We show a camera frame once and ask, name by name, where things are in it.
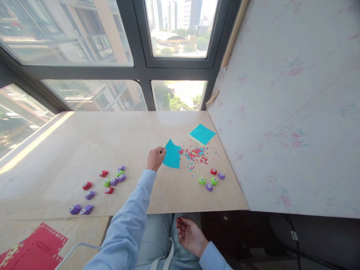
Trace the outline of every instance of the right hand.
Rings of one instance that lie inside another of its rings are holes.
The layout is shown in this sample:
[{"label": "right hand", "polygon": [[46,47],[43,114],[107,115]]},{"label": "right hand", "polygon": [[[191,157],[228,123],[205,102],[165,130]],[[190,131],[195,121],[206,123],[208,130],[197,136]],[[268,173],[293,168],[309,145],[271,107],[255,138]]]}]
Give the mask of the right hand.
[{"label": "right hand", "polygon": [[201,258],[209,241],[194,221],[186,217],[176,219],[179,243],[196,257]]},{"label": "right hand", "polygon": [[150,150],[147,157],[147,169],[157,172],[165,158],[165,155],[166,149],[164,149],[162,146]]}]

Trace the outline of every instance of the black cord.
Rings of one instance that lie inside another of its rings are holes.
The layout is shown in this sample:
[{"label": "black cord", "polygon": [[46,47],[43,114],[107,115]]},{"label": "black cord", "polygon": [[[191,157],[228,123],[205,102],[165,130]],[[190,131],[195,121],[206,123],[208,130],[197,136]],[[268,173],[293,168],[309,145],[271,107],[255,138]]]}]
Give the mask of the black cord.
[{"label": "black cord", "polygon": [[[291,228],[292,228],[292,231],[296,233],[295,228],[294,228],[294,224],[293,224],[293,222],[291,221],[291,216],[285,214],[284,217],[285,217],[285,219],[287,220],[287,222],[290,224],[290,226],[291,226]],[[299,270],[301,270],[299,241],[298,241],[298,240],[295,240],[295,241],[296,241],[297,265],[299,266]]]}]

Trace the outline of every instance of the blue paper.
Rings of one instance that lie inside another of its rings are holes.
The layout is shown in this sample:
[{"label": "blue paper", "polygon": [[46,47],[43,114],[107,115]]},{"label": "blue paper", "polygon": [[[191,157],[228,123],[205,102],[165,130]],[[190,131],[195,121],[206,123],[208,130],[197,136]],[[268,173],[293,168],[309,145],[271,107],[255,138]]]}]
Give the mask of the blue paper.
[{"label": "blue paper", "polygon": [[207,127],[204,127],[202,124],[198,125],[192,132],[189,133],[198,142],[202,143],[202,146],[205,146],[216,133],[209,130]]},{"label": "blue paper", "polygon": [[165,149],[166,149],[166,155],[162,163],[170,168],[179,169],[181,147],[175,145],[173,141],[170,139],[166,144]]}]

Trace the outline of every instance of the wooden table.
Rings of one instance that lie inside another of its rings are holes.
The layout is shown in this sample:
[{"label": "wooden table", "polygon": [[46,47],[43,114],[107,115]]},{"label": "wooden table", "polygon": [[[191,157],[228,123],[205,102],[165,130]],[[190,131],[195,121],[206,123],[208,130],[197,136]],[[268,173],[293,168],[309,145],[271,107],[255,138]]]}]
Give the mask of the wooden table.
[{"label": "wooden table", "polygon": [[[47,225],[68,238],[59,255],[63,258],[77,243],[99,246],[104,237],[109,217],[83,217],[71,219],[0,221],[0,254],[27,238],[40,224]],[[61,269],[79,270],[97,253],[97,250],[80,246],[64,262]]]},{"label": "wooden table", "polygon": [[[0,220],[76,218],[68,213],[74,204],[95,205],[92,217],[112,216],[134,190],[149,150],[170,138],[184,152],[201,147],[187,136],[198,124],[215,131],[207,111],[62,113],[0,160]],[[160,167],[148,213],[248,209],[217,134],[206,148],[207,164],[181,155],[179,169]],[[107,170],[111,179],[119,165],[127,179],[104,194],[98,173]],[[226,178],[209,192],[198,179],[209,183],[211,168]],[[87,181],[96,192],[91,201],[82,189]]]}]

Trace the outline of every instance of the lap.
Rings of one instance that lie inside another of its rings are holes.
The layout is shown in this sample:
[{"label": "lap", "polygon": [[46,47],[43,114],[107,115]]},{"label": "lap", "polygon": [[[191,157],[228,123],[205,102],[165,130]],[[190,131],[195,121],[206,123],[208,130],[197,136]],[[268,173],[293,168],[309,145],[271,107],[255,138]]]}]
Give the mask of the lap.
[{"label": "lap", "polygon": [[168,255],[168,239],[172,222],[172,214],[147,216],[136,269],[138,266],[151,265],[154,260]]},{"label": "lap", "polygon": [[[149,270],[154,260],[168,256],[167,242],[172,237],[174,243],[174,256],[171,260],[170,270],[199,269],[199,258],[187,251],[180,245],[177,235],[176,218],[184,216],[195,221],[201,229],[200,213],[178,213],[172,214],[153,214],[148,215],[144,236],[142,239],[139,258],[136,270]],[[163,268],[165,259],[161,259],[157,266],[158,270]]]},{"label": "lap", "polygon": [[195,221],[195,223],[201,229],[201,215],[200,213],[177,213],[174,215],[174,220],[172,222],[170,236],[174,242],[174,257],[171,260],[169,269],[176,269],[176,270],[186,270],[186,269],[201,269],[199,265],[199,258],[196,257],[194,254],[186,250],[182,245],[179,243],[179,238],[177,235],[177,228],[176,228],[176,218],[178,217],[186,217],[190,218],[191,220]]}]

